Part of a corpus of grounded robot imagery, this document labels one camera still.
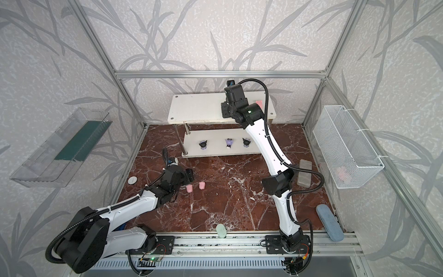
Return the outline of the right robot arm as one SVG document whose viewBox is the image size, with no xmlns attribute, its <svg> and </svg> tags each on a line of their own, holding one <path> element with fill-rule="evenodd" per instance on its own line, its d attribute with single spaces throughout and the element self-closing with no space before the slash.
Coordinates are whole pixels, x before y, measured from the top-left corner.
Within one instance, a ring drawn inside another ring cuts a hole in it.
<svg viewBox="0 0 443 277">
<path fill-rule="evenodd" d="M 309 219 L 298 221 L 292 197 L 298 194 L 311 193 L 324 186 L 324 176 L 313 170 L 302 169 L 292 165 L 273 137 L 268 125 L 269 91 L 265 91 L 265 104 L 260 107 L 257 103 L 248 100 L 242 85 L 230 80 L 224 88 L 226 100 L 221 103 L 221 112 L 224 118 L 232 118 L 247 132 L 258 146 L 266 165 L 269 176 L 262 179 L 266 192 L 274 199 L 279 217 L 279 231 L 282 248 L 287 253 L 294 253 L 306 238 L 302 226 L 309 225 L 310 235 L 313 236 L 313 227 Z M 311 189 L 292 190 L 292 182 L 296 173 L 315 175 L 320 183 Z"/>
</svg>

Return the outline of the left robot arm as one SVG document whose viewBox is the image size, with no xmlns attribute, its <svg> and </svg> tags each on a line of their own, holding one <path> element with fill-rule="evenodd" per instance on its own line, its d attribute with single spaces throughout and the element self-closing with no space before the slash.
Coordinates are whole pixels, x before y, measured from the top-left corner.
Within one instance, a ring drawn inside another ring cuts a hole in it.
<svg viewBox="0 0 443 277">
<path fill-rule="evenodd" d="M 155 247 L 156 233 L 141 225 L 120 230 L 120 226 L 170 202 L 181 187 L 194 181 L 192 169 L 168 165 L 153 184 L 135 196 L 111 206 L 77 212 L 68 227 L 49 243 L 45 258 L 53 264 L 67 264 L 75 273 L 88 271 L 99 260 L 120 252 Z"/>
</svg>

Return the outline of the small white round disc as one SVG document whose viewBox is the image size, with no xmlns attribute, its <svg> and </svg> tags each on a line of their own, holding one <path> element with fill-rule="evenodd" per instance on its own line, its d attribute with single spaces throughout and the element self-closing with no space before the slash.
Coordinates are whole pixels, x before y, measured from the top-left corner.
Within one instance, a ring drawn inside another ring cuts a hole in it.
<svg viewBox="0 0 443 277">
<path fill-rule="evenodd" d="M 135 184 L 135 183 L 137 182 L 137 180 L 138 180 L 137 177 L 132 176 L 132 177 L 130 177 L 130 178 L 128 179 L 128 184 L 129 184 L 129 185 L 133 185 L 133 184 Z"/>
</svg>

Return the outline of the white two-tier shelf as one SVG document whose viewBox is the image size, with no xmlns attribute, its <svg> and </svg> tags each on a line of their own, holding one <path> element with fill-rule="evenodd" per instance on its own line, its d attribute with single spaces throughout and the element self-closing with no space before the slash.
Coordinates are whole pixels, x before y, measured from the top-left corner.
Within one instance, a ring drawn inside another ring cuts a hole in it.
<svg viewBox="0 0 443 277">
<path fill-rule="evenodd" d="M 233 155 L 260 154 L 253 138 L 232 118 L 223 118 L 221 103 L 226 100 L 224 93 L 200 93 L 176 95 L 173 97 L 168 115 L 170 125 L 184 125 L 185 134 L 180 141 L 184 158 L 222 157 Z M 231 125 L 232 128 L 190 130 L 190 125 Z M 230 149 L 225 139 L 233 139 Z M 243 146 L 243 138 L 251 139 L 249 148 Z M 206 150 L 199 142 L 207 140 Z"/>
</svg>

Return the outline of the pale green oval disc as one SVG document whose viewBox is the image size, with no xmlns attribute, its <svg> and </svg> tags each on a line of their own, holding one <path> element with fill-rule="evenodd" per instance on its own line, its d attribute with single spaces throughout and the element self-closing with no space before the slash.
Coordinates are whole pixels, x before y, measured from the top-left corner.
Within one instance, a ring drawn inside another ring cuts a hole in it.
<svg viewBox="0 0 443 277">
<path fill-rule="evenodd" d="M 223 224 L 217 224 L 216 232 L 217 232 L 217 235 L 219 238 L 226 238 L 227 237 L 227 229 Z"/>
</svg>

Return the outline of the grey stone block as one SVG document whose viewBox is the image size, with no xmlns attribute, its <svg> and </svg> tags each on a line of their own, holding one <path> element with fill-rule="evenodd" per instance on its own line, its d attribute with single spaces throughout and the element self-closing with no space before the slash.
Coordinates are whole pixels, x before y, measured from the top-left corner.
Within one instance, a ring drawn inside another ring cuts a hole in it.
<svg viewBox="0 0 443 277">
<path fill-rule="evenodd" d="M 301 159 L 299 163 L 300 169 L 312 170 L 312 162 L 309 160 Z M 311 187 L 311 173 L 307 172 L 298 172 L 297 185 L 303 188 Z"/>
</svg>

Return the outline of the pink toy in basket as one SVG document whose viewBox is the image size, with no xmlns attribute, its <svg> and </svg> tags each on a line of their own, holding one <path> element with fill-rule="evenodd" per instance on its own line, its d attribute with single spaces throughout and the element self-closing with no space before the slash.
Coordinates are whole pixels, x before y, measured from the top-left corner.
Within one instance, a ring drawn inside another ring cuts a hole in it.
<svg viewBox="0 0 443 277">
<path fill-rule="evenodd" d="M 336 169 L 336 174 L 339 177 L 340 181 L 342 181 L 345 184 L 350 184 L 352 177 L 345 167 L 338 167 Z"/>
</svg>

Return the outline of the aluminium cage frame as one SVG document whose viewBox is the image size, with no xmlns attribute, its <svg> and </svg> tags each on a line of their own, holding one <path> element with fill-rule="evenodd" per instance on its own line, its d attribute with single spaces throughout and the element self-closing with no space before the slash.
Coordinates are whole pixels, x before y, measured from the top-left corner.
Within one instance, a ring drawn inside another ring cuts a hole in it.
<svg viewBox="0 0 443 277">
<path fill-rule="evenodd" d="M 68 9 L 73 17 L 80 23 L 84 33 L 86 34 L 89 42 L 93 46 L 100 60 L 103 62 L 106 69 L 106 76 L 110 77 L 111 83 L 117 87 L 118 92 L 124 98 L 129 105 L 131 111 L 134 113 L 135 118 L 140 123 L 144 123 L 144 119 L 135 106 L 134 101 L 125 90 L 120 76 L 123 78 L 241 78 L 241 77 L 256 77 L 256 78 L 317 78 L 321 81 L 319 89 L 316 91 L 314 99 L 310 104 L 307 117 L 312 115 L 315 105 L 320 100 L 321 94 L 324 89 L 328 89 L 338 104 L 343 105 L 350 112 L 350 117 L 356 122 L 356 124 L 363 128 L 363 131 L 368 138 L 370 145 L 374 148 L 376 153 L 382 155 L 382 160 L 385 163 L 384 175 L 390 186 L 396 193 L 397 197 L 404 205 L 410 216 L 413 218 L 417 228 L 423 234 L 429 245 L 432 247 L 436 256 L 439 259 L 443 258 L 443 231 L 429 213 L 425 205 L 419 200 L 418 196 L 413 192 L 412 187 L 409 186 L 405 178 L 401 175 L 401 172 L 394 165 L 393 160 L 387 156 L 386 151 L 379 144 L 374 134 L 368 129 L 367 125 L 363 122 L 362 118 L 354 110 L 353 105 L 349 102 L 346 96 L 341 92 L 338 85 L 332 78 L 331 74 L 336 67 L 341 53 L 344 51 L 346 43 L 349 41 L 357 22 L 360 20 L 361 15 L 367 1 L 354 1 L 351 8 L 351 13 L 346 21 L 344 30 L 341 33 L 338 43 L 333 51 L 331 60 L 328 62 L 326 69 L 324 70 L 286 70 L 286 71 L 270 71 L 270 70 L 160 70 L 160 71 L 117 71 L 111 64 L 111 60 L 105 52 L 103 45 L 101 44 L 98 35 L 93 29 L 84 8 L 80 1 L 68 1 Z"/>
</svg>

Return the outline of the clear plastic wall bin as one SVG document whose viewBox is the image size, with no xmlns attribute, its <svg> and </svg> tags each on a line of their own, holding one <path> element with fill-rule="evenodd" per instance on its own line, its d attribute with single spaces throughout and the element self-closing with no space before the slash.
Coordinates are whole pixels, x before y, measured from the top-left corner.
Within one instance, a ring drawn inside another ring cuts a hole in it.
<svg viewBox="0 0 443 277">
<path fill-rule="evenodd" d="M 109 112 L 78 108 L 11 176 L 27 188 L 64 188 L 113 122 Z"/>
</svg>

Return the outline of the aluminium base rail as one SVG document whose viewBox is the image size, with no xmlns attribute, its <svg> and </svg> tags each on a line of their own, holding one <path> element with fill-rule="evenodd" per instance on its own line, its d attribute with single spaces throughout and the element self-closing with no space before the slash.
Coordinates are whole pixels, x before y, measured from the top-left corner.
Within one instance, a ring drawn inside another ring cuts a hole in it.
<svg viewBox="0 0 443 277">
<path fill-rule="evenodd" d="M 314 265 L 323 257 L 344 258 L 359 276 L 365 276 L 368 263 L 355 234 L 346 233 L 334 242 L 324 231 L 313 233 L 313 254 L 308 255 L 307 242 L 287 253 L 279 242 L 278 232 L 232 232 L 221 238 L 216 232 L 176 232 L 158 234 L 159 246 L 144 254 L 117 254 L 99 262 L 95 269 L 126 270 L 133 264 L 138 270 L 224 270 L 284 269 L 288 262 L 306 257 Z"/>
</svg>

